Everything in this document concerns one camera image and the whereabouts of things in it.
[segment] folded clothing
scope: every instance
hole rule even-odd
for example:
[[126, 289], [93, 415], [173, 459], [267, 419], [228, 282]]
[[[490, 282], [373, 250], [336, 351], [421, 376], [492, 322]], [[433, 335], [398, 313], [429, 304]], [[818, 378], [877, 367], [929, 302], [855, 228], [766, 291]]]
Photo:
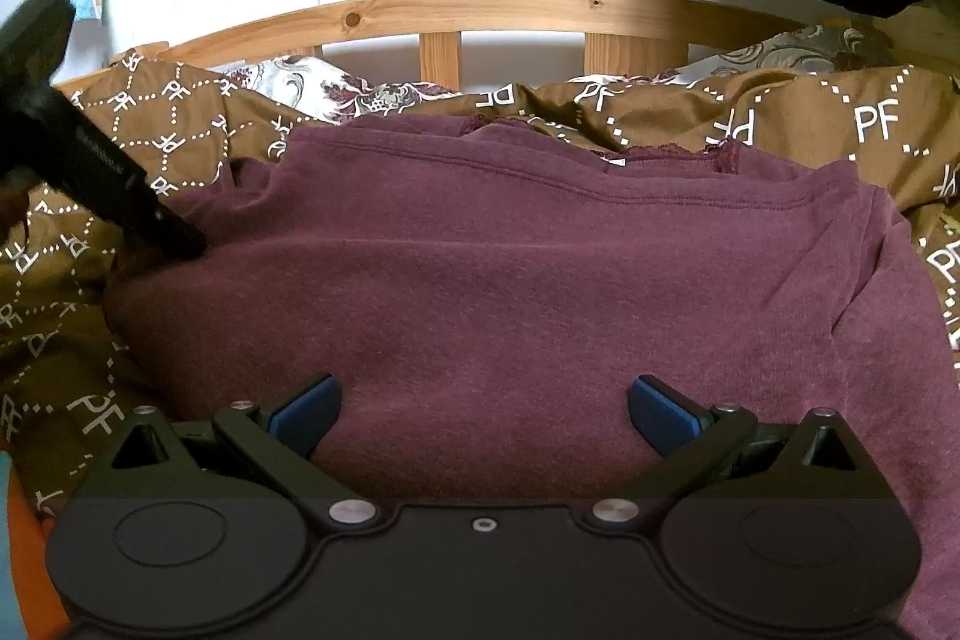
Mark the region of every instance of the folded clothing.
[[332, 477], [518, 499], [656, 461], [627, 415], [643, 373], [763, 420], [837, 408], [925, 543], [912, 629], [960, 626], [952, 358], [908, 224], [853, 163], [728, 140], [618, 166], [520, 121], [364, 116], [170, 203], [208, 253], [122, 266], [104, 311], [184, 417], [332, 372]]

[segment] metal screw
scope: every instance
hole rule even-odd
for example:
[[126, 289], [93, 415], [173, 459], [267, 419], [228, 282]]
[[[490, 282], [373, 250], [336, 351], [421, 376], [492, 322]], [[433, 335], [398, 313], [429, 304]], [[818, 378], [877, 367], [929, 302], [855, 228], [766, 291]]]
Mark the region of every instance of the metal screw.
[[493, 518], [477, 518], [473, 522], [474, 531], [493, 531], [497, 526], [498, 523]]
[[629, 499], [603, 499], [594, 504], [593, 515], [608, 524], [625, 524], [640, 515], [640, 508]]
[[332, 504], [329, 513], [338, 524], [366, 524], [376, 516], [376, 507], [365, 499], [344, 499]]

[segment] brown blanket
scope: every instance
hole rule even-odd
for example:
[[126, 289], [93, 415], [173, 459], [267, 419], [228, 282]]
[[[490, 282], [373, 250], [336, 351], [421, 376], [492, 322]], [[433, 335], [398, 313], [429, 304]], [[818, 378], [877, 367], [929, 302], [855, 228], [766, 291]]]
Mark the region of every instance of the brown blanket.
[[[891, 191], [910, 218], [944, 322], [956, 328], [960, 223], [949, 205], [960, 97], [949, 77], [903, 66], [830, 76], [760, 70], [688, 87], [651, 82], [510, 85], [418, 111], [517, 116], [611, 159], [630, 145], [699, 150], [726, 137], [810, 167], [853, 156], [861, 176]], [[76, 100], [167, 196], [213, 182], [229, 157], [275, 161], [294, 127], [320, 122], [219, 74], [136, 55]], [[0, 268], [0, 434], [37, 511], [53, 513], [116, 423], [135, 405], [162, 400], [104, 327], [100, 294], [117, 229], [44, 188], [31, 204], [30, 245], [14, 233]]]

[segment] wooden bed frame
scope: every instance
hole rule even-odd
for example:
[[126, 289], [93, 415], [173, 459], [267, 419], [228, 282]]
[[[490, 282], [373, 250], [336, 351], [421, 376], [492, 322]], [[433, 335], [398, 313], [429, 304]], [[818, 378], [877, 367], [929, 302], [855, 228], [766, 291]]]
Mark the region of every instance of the wooden bed frame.
[[[324, 44], [419, 35], [421, 79], [460, 87], [463, 31], [567, 31], [586, 35], [584, 74], [656, 74], [688, 63], [690, 44], [732, 50], [803, 23], [695, 0], [355, 0], [237, 25], [147, 57], [211, 67], [277, 55], [322, 55]], [[70, 94], [105, 70], [59, 84]]]

